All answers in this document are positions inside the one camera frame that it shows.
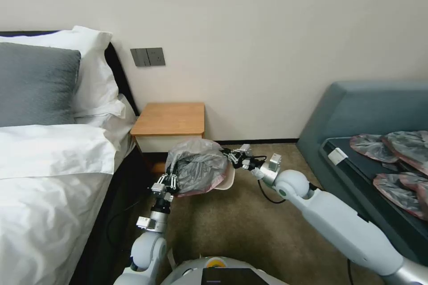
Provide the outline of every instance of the wooden tabletop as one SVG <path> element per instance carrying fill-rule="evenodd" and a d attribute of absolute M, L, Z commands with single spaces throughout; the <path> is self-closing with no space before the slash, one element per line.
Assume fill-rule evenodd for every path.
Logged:
<path fill-rule="evenodd" d="M 131 135 L 201 135 L 204 131 L 204 103 L 148 103 L 131 129 Z"/>

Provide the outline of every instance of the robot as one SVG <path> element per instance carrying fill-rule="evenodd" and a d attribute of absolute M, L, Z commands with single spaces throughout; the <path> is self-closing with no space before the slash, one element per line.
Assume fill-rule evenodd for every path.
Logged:
<path fill-rule="evenodd" d="M 280 172 L 281 156 L 269 161 L 252 155 L 250 145 L 223 149 L 235 169 L 249 170 L 258 180 L 290 201 L 303 217 L 352 262 L 371 269 L 387 284 L 428 285 L 428 268 L 403 257 L 385 234 L 339 198 L 313 186 L 299 171 Z M 139 217 L 145 232 L 131 249 L 131 266 L 115 285 L 154 285 L 159 265 L 166 255 L 167 219 L 177 191 L 177 176 L 163 174 L 153 184 L 156 202 L 149 218 Z M 161 285 L 253 284 L 286 285 L 248 263 L 226 257 L 205 257 L 176 267 Z"/>

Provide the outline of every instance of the beige carpet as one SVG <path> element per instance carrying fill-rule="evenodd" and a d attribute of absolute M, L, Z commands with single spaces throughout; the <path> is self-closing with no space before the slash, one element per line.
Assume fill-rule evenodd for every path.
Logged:
<path fill-rule="evenodd" d="M 274 152 L 282 155 L 283 170 L 299 170 L 319 185 L 294 144 L 252 145 L 252 149 L 255 155 L 268 158 Z M 279 200 L 275 192 L 265 190 Z M 132 224 L 135 216 L 148 216 L 151 205 L 152 201 L 142 204 Z M 166 239 L 177 262 L 199 255 L 226 256 L 246 261 L 290 285 L 349 283 L 346 258 L 291 203 L 268 202 L 255 177 L 243 169 L 236 171 L 235 183 L 227 191 L 175 198 Z M 126 261 L 126 257 L 119 259 L 116 273 L 123 270 Z M 165 259 L 158 283 L 170 271 Z M 383 284 L 377 275 L 359 266 L 352 265 L 352 273 L 355 285 Z"/>

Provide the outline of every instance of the light switch panel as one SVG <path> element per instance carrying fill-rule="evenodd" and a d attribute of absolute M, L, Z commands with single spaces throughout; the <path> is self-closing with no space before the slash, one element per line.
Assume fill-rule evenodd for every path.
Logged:
<path fill-rule="evenodd" d="M 131 49 L 131 54 L 137 67 L 150 66 L 150 60 L 148 59 L 146 48 Z"/>
<path fill-rule="evenodd" d="M 137 67 L 165 65 L 162 48 L 135 48 L 131 54 Z"/>
<path fill-rule="evenodd" d="M 164 52 L 162 48 L 147 48 L 150 65 L 165 65 Z"/>

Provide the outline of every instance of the white drawer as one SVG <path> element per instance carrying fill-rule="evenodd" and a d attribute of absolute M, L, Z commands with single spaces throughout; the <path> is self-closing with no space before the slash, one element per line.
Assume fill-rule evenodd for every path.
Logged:
<path fill-rule="evenodd" d="M 136 136 L 141 152 L 168 152 L 172 147 L 191 138 L 199 136 Z"/>

